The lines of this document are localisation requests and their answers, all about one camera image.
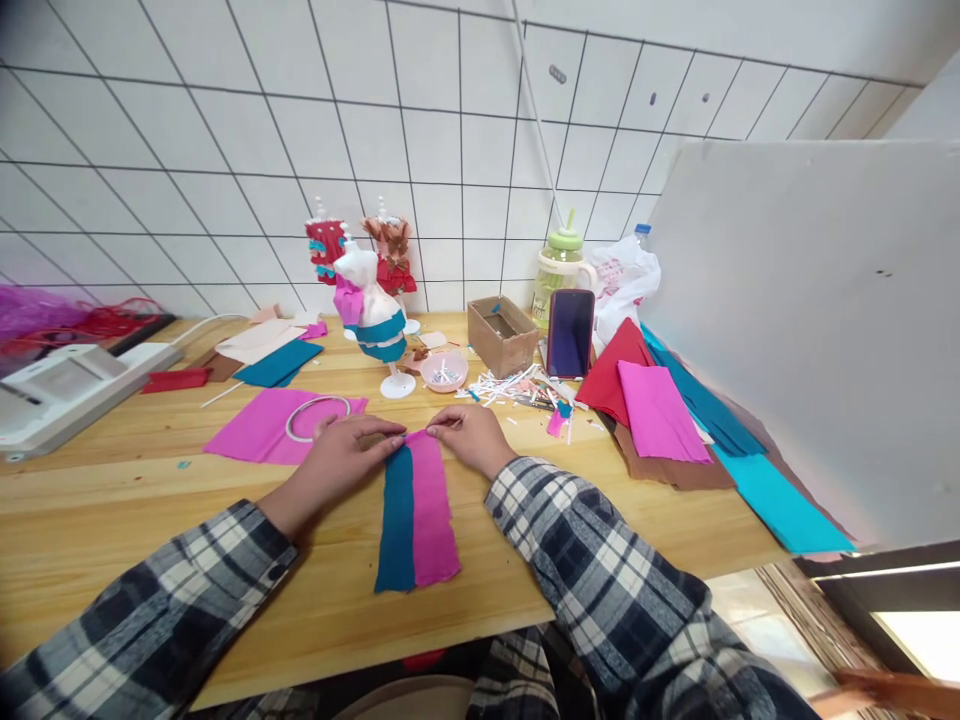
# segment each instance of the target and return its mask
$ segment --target paper dress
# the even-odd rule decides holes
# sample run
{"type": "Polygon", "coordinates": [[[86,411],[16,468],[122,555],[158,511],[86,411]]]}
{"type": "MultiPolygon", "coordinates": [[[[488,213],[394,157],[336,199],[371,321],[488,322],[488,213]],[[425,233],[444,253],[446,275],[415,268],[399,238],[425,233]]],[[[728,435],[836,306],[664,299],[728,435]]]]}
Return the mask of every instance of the paper dress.
{"type": "Polygon", "coordinates": [[[400,305],[377,282],[377,254],[347,238],[344,255],[334,262],[334,305],[343,326],[357,335],[364,354],[383,363],[397,362],[407,349],[406,320],[400,305]]]}

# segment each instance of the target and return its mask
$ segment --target person's right hand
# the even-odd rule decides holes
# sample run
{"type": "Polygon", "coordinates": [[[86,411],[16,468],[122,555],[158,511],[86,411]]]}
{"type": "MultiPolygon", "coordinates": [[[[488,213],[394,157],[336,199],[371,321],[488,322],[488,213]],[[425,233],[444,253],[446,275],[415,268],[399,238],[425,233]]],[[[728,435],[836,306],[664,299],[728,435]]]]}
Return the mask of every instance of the person's right hand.
{"type": "Polygon", "coordinates": [[[493,480],[517,457],[500,429],[493,410],[480,405],[450,405],[427,423],[433,435],[464,464],[493,480]]]}

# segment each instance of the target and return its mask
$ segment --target person's left hand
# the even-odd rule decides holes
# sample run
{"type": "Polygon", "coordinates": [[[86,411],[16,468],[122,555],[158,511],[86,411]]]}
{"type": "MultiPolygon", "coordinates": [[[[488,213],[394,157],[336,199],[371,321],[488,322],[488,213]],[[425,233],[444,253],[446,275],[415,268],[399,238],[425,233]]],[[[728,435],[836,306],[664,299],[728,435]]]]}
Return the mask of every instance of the person's left hand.
{"type": "Polygon", "coordinates": [[[403,425],[374,415],[331,415],[314,432],[306,460],[283,485],[257,503],[280,532],[293,538],[322,508],[359,485],[403,444],[403,425]],[[376,435],[387,437],[373,442],[376,435]]]}

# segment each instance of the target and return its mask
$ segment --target plaid shirt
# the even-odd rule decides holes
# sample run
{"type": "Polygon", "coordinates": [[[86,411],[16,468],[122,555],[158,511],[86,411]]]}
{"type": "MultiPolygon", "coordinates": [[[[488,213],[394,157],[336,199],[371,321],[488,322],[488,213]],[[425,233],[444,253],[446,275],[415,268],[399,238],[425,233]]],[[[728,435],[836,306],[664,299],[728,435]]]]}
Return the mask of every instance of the plaid shirt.
{"type": "MultiPolygon", "coordinates": [[[[816,718],[589,483],[544,460],[505,467],[486,506],[557,620],[496,637],[472,718],[816,718]]],[[[296,549],[242,501],[174,538],[0,678],[18,717],[186,713],[277,587],[296,549]]],[[[321,698],[279,690],[204,711],[309,717],[321,698]]]]}

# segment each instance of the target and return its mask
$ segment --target pink bowl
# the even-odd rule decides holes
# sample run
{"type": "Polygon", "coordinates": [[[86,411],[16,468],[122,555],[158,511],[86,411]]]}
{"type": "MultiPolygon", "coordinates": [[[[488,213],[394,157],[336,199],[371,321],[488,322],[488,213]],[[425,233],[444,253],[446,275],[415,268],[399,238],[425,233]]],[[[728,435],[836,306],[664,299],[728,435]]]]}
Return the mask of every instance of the pink bowl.
{"type": "Polygon", "coordinates": [[[430,356],[420,363],[420,375],[423,376],[423,382],[434,392],[453,392],[467,380],[467,371],[469,365],[466,358],[458,352],[431,353],[430,356]],[[437,373],[446,371],[447,375],[456,377],[456,380],[437,381],[434,376],[437,373]]]}

